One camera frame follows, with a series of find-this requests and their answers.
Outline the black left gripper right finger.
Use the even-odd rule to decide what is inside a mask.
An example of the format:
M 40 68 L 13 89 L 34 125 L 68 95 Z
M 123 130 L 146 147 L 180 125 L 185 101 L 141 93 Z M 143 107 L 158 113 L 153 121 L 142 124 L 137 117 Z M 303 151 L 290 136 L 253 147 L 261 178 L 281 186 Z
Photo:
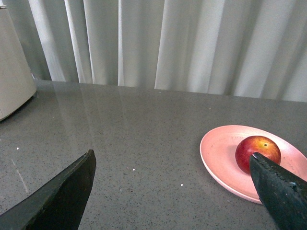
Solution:
M 280 230 L 307 228 L 307 182 L 262 154 L 250 156 L 250 173 L 260 201 Z

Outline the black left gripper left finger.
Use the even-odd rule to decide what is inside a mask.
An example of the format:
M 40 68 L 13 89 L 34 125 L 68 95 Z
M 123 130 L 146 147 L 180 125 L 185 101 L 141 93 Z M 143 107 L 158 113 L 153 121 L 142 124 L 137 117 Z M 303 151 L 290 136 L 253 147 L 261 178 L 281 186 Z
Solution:
M 92 149 L 0 216 L 2 230 L 76 230 L 96 169 Z

